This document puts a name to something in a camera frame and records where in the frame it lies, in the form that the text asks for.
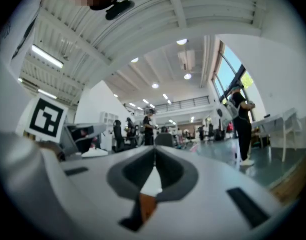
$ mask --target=ceiling light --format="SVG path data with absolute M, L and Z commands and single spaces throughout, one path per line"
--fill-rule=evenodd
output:
M 186 74 L 185 76 L 184 76 L 184 79 L 185 80 L 190 80 L 192 78 L 192 75 L 191 74 Z
M 37 46 L 32 45 L 32 51 L 34 53 L 38 54 L 40 57 L 43 57 L 45 60 L 49 61 L 50 63 L 54 64 L 55 66 L 59 67 L 60 69 L 63 68 L 63 64 L 59 60 L 50 56 L 49 54 L 47 54 L 46 52 L 44 52 L 43 50 L 41 50 Z
M 41 89 L 38 89 L 38 92 L 39 92 L 40 94 L 46 95 L 46 96 L 48 96 L 48 97 L 50 97 L 50 98 L 53 98 L 53 99 L 55 99 L 55 100 L 57 99 L 56 96 L 51 95 L 50 93 L 45 92 L 45 91 L 43 91 L 43 90 L 41 90 Z
M 187 39 L 183 39 L 183 40 L 177 41 L 177 44 L 181 45 L 181 46 L 183 46 L 186 43 L 187 43 Z

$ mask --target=green floor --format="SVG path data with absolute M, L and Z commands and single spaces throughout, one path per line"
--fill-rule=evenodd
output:
M 235 162 L 235 153 L 238 151 L 238 140 L 230 139 L 220 142 L 198 143 L 197 151 L 199 156 L 215 159 L 227 163 L 236 170 L 253 178 L 256 182 L 266 188 L 273 188 L 287 177 L 305 157 L 306 149 L 288 149 L 286 160 L 282 163 L 282 152 L 280 148 L 253 148 L 251 159 L 255 164 L 252 167 L 240 167 Z

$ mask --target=black rubber pad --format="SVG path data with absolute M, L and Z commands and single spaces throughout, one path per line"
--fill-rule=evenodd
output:
M 252 228 L 269 219 L 269 216 L 242 189 L 233 188 L 228 190 L 227 193 Z
M 71 170 L 66 170 L 66 171 L 64 171 L 64 173 L 66 174 L 66 176 L 69 177 L 69 176 L 84 173 L 84 172 L 87 172 L 87 171 L 88 171 L 87 168 L 79 167 L 79 168 L 75 168 L 75 169 L 71 169 Z

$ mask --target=person wearing black clothes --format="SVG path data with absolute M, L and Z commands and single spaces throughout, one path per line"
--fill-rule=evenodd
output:
M 153 133 L 153 129 L 154 127 L 152 126 L 152 122 L 151 122 L 151 117 L 154 114 L 154 110 L 150 109 L 148 114 L 145 116 L 144 120 L 143 120 L 143 125 L 144 125 L 144 133 L 145 133 L 145 146 L 151 146 L 154 144 L 154 133 Z
M 252 138 L 252 125 L 250 123 L 248 112 L 255 108 L 255 104 L 246 104 L 246 99 L 241 94 L 241 86 L 236 84 L 231 91 L 230 101 L 236 108 L 240 106 L 238 117 L 234 119 L 234 127 L 238 133 L 239 149 L 241 153 L 241 166 L 252 166 L 254 161 L 247 157 L 249 145 Z

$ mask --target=white shoe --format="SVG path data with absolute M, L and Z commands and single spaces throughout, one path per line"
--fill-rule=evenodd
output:
M 254 165 L 254 161 L 252 161 L 250 159 L 246 159 L 244 161 L 241 161 L 241 163 L 239 165 L 240 166 L 253 166 Z

